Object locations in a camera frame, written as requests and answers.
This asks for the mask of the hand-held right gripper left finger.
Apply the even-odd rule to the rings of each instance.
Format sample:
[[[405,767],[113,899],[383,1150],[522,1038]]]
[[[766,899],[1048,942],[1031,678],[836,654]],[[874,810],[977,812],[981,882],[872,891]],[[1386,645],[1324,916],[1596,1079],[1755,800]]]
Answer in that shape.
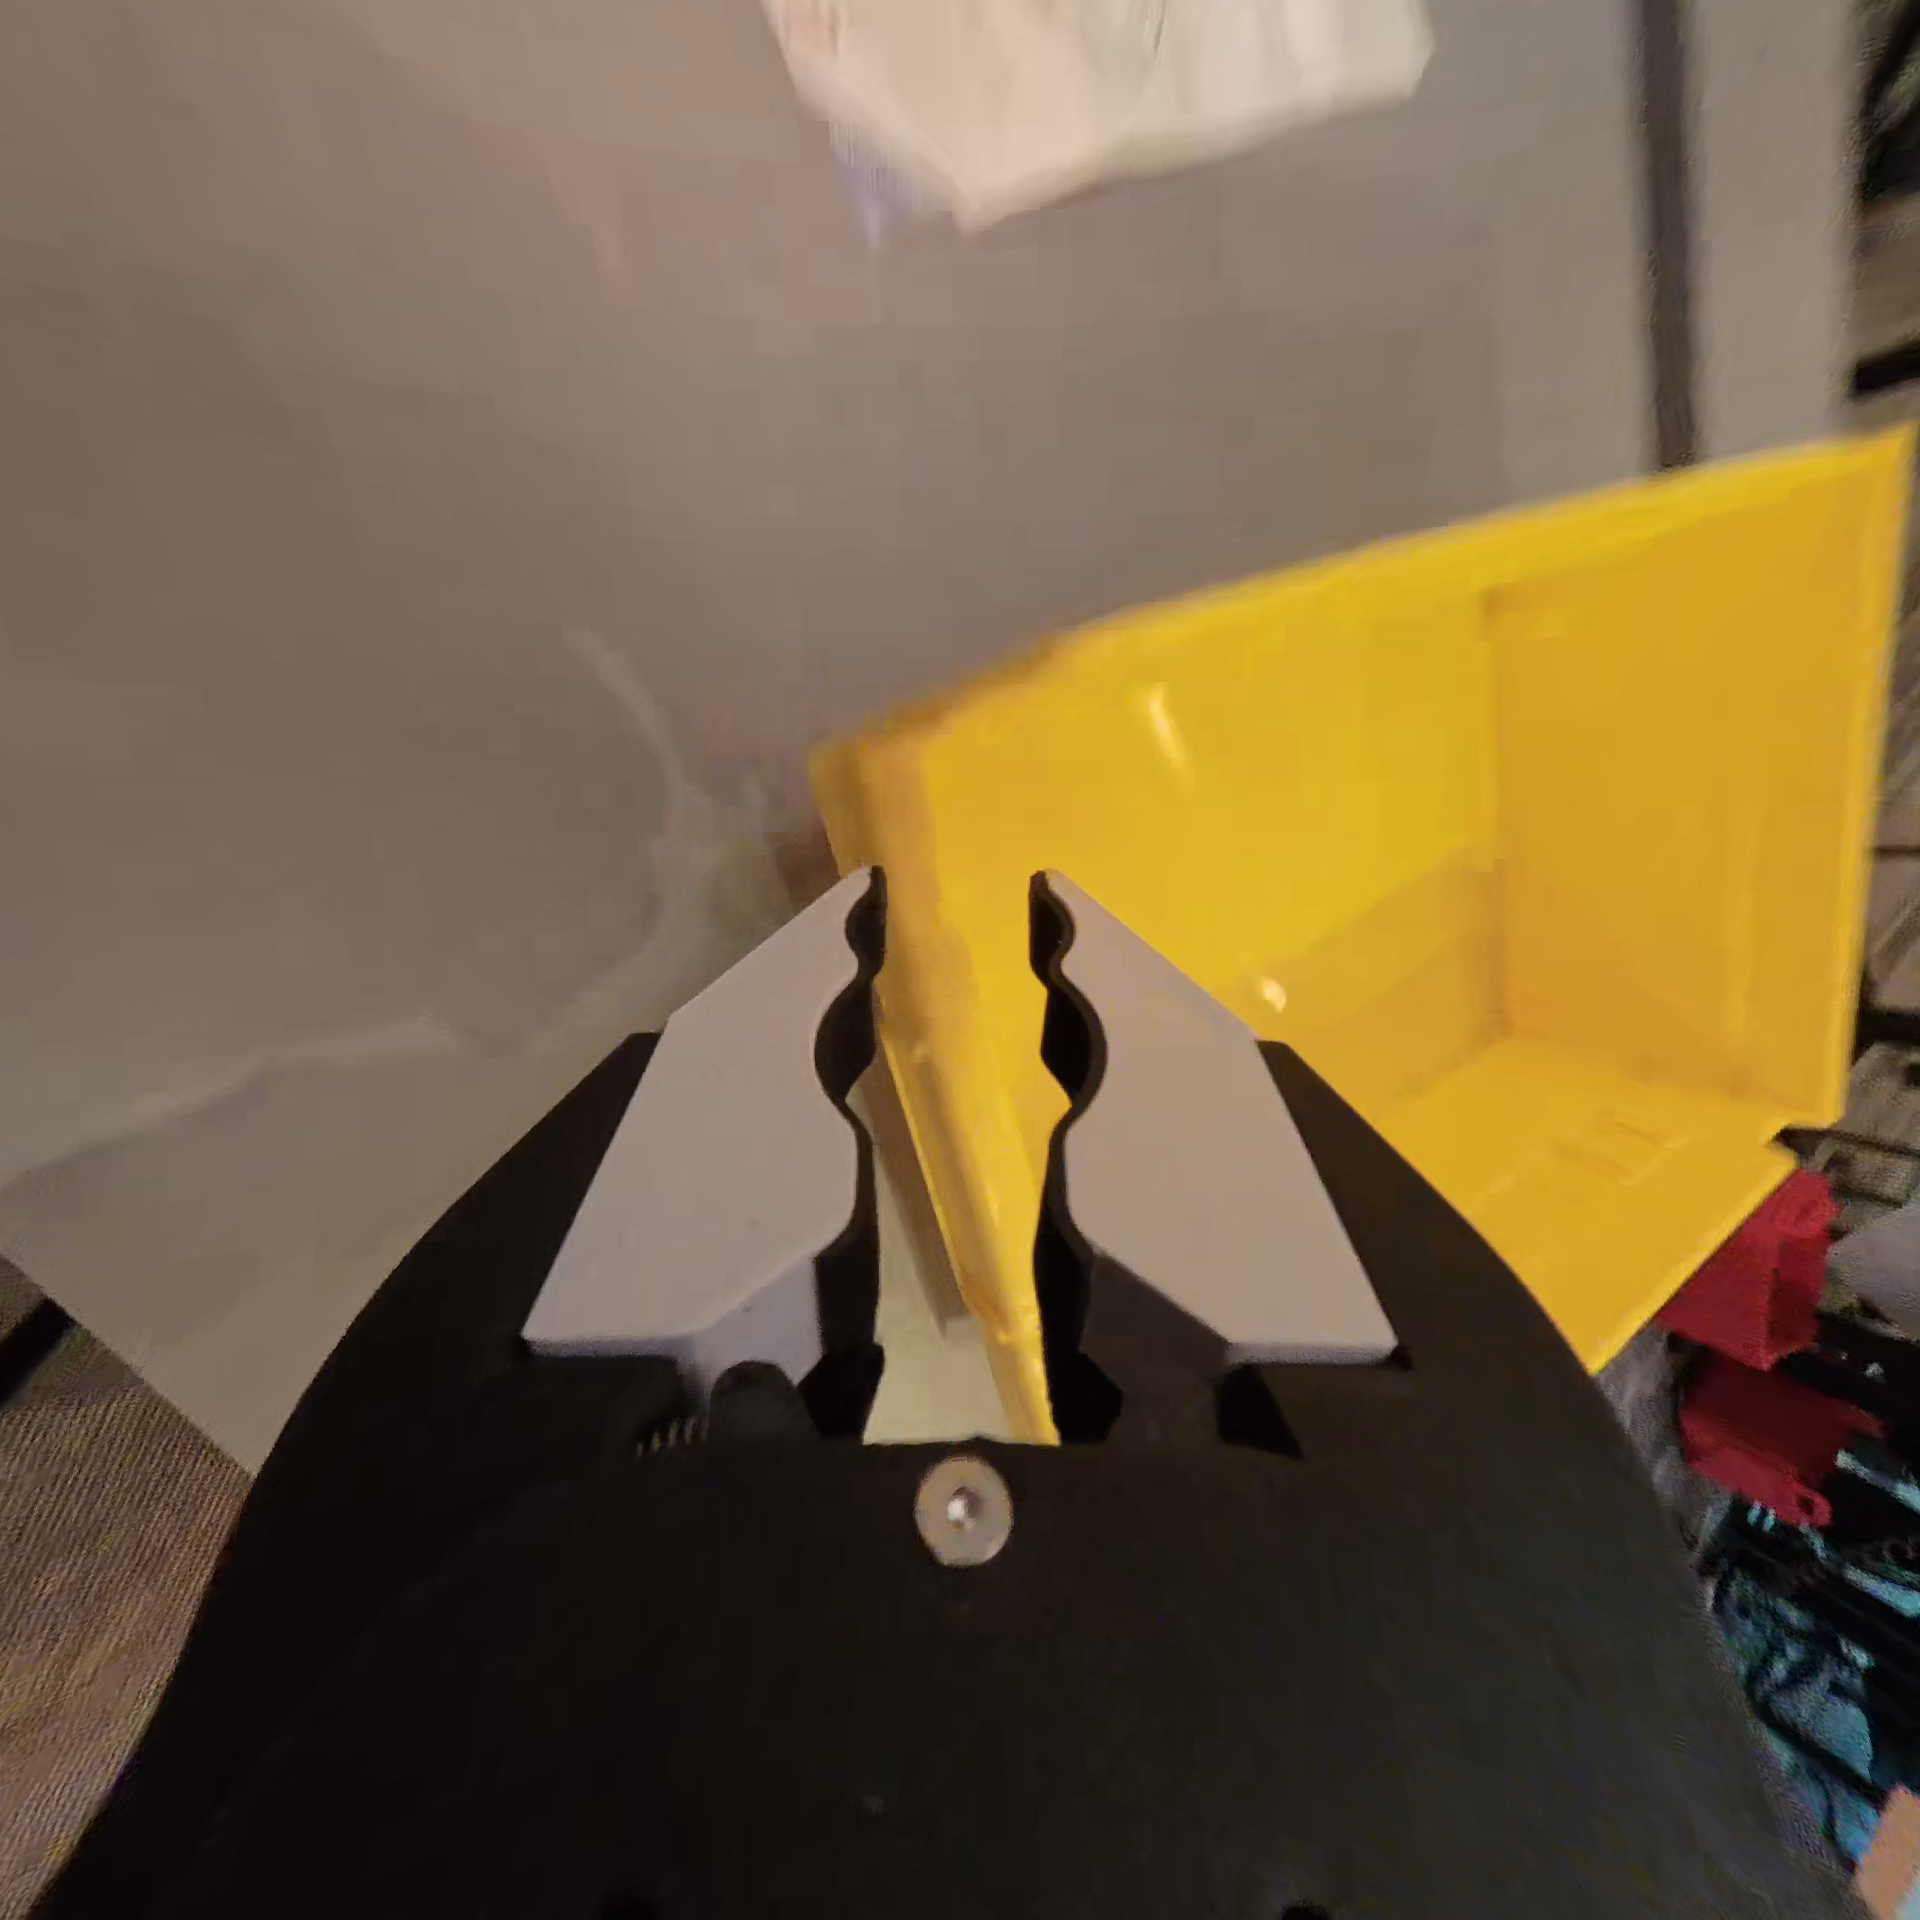
[[[541,1358],[670,1363],[707,1407],[777,1369],[827,1438],[860,1438],[885,1371],[872,1135],[882,867],[844,876],[660,1031],[549,1267]]]

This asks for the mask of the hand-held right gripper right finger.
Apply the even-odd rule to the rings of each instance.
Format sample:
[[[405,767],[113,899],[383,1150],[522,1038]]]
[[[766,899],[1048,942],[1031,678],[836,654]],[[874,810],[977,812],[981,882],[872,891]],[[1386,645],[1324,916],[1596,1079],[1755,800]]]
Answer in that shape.
[[[1398,1335],[1256,1031],[1062,871],[1028,885],[1054,1124],[1032,1249],[1065,1444],[1288,1444],[1274,1367]]]

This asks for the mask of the yellow plastic bin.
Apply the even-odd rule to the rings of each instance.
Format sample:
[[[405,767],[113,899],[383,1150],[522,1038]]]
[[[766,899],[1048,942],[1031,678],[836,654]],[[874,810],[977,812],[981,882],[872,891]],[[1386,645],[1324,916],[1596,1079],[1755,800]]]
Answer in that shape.
[[[1054,637],[808,755],[878,1038],[1052,1442],[1028,887],[1294,1048],[1596,1371],[1850,1098],[1917,430],[1385,539]]]

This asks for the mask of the red plastic part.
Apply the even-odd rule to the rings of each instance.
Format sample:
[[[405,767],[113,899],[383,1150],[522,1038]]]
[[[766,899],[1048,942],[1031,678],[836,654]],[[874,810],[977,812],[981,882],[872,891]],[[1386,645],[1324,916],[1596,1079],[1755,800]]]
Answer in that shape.
[[[1821,1339],[1838,1207],[1812,1170],[1786,1176],[1660,1309],[1691,1352],[1677,1427],[1686,1465],[1794,1527],[1833,1522],[1829,1479],[1885,1424],[1866,1405],[1790,1376]]]

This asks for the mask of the white blurred paper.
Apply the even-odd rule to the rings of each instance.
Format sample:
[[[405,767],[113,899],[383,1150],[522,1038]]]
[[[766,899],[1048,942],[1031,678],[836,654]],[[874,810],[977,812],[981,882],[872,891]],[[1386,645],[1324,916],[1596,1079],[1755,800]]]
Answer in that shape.
[[[1420,1],[766,1],[799,100],[871,197],[981,230],[1408,100]]]

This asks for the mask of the dark vertical post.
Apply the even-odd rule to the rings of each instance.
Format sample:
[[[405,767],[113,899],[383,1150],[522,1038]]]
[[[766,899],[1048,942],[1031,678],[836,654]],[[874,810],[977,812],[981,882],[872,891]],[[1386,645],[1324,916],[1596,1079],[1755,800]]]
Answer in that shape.
[[[1654,468],[1700,457],[1700,334],[1688,4],[1632,5],[1644,179],[1646,348]]]

